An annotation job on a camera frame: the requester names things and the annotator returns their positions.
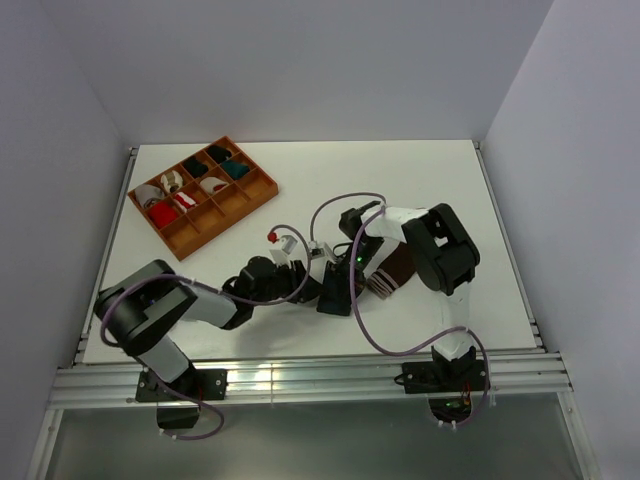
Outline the navy patterned sock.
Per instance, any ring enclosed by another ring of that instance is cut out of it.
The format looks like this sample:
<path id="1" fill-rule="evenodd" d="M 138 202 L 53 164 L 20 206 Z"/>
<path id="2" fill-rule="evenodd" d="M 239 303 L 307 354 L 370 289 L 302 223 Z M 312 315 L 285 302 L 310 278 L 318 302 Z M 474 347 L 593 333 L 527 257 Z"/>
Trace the navy patterned sock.
<path id="1" fill-rule="evenodd" d="M 327 261 L 323 280 L 310 278 L 301 291 L 300 303 L 316 301 L 316 311 L 334 316 L 348 317 L 351 314 L 349 274 L 337 264 Z"/>

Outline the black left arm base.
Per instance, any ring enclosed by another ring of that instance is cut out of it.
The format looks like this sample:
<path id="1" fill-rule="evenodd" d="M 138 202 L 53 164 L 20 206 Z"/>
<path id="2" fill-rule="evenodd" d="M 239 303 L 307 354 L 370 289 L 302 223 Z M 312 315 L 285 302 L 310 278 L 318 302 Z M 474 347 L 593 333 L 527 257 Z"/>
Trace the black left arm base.
<path id="1" fill-rule="evenodd" d="M 180 378 L 168 383 L 171 390 L 198 401 L 219 401 L 226 395 L 227 371 L 225 369 L 188 369 Z M 138 379 L 135 393 L 137 403 L 156 404 L 156 422 L 159 428 L 179 433 L 193 428 L 200 420 L 203 408 L 190 406 L 160 406 L 160 403 L 182 401 L 182 398 L 167 391 L 151 370 L 143 371 Z"/>

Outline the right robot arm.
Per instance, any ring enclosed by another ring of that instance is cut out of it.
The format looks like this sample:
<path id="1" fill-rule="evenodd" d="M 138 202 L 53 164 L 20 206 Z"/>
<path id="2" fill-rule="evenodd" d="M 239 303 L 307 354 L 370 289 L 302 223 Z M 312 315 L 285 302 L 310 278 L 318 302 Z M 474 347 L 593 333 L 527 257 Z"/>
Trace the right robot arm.
<path id="1" fill-rule="evenodd" d="M 446 390 L 457 388 L 468 374 L 463 359 L 485 348 L 469 328 L 470 287 L 480 253 L 452 207 L 400 208 L 372 201 L 344 211 L 339 230 L 350 243 L 325 265 L 317 310 L 353 314 L 365 339 L 386 356 L 404 357 L 430 347 L 438 359 L 432 368 L 435 383 Z M 439 331 L 408 350 L 386 349 L 368 332 L 358 297 L 367 287 L 388 296 L 414 275 L 440 295 Z"/>

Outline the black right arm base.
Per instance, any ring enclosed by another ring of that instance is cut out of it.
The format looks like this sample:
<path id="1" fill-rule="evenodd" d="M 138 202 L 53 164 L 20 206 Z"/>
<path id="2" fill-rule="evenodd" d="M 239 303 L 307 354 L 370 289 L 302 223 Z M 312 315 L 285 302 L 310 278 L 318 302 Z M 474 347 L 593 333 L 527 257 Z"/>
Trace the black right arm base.
<path id="1" fill-rule="evenodd" d="M 407 395 L 428 397 L 431 414 L 443 423 L 459 424 L 474 411 L 472 395 L 489 392 L 489 377 L 480 360 L 458 370 L 436 361 L 405 362 L 394 383 Z"/>

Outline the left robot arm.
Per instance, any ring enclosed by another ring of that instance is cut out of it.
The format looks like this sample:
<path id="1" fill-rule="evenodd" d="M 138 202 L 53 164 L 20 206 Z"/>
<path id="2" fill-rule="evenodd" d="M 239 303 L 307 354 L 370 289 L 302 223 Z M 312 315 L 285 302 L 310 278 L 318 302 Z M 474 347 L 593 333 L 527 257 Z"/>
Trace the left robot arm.
<path id="1" fill-rule="evenodd" d="M 102 290 L 94 313 L 101 332 L 159 378 L 172 399 L 200 393 L 202 383 L 189 358 L 168 332 L 185 318 L 231 331 L 248 322 L 256 306 L 279 300 L 308 303 L 321 290 L 299 260 L 277 264 L 255 256 L 221 293 L 187 285 L 163 260 L 154 260 L 120 283 Z"/>

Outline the brown striped sock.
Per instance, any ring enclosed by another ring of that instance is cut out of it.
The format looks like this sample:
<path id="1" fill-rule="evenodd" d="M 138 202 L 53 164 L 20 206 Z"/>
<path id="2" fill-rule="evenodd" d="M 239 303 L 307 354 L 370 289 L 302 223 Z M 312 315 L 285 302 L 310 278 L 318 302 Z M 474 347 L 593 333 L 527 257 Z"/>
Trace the brown striped sock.
<path id="1" fill-rule="evenodd" d="M 381 299 L 390 297 L 416 273 L 407 244 L 399 243 L 378 268 L 368 277 L 367 288 Z"/>

